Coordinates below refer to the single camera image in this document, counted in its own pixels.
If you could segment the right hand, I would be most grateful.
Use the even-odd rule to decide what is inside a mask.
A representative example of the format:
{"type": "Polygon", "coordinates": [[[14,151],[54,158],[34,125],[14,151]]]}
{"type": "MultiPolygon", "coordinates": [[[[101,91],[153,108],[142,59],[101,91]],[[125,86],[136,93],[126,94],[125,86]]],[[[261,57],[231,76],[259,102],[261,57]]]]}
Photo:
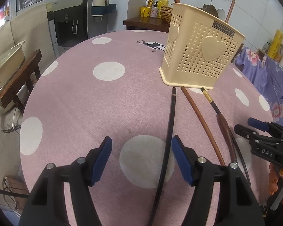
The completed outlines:
{"type": "Polygon", "coordinates": [[[278,168],[276,165],[270,163],[269,165],[269,179],[268,179],[268,193],[269,198],[267,205],[270,207],[280,195],[283,189],[283,168],[278,168]]]}

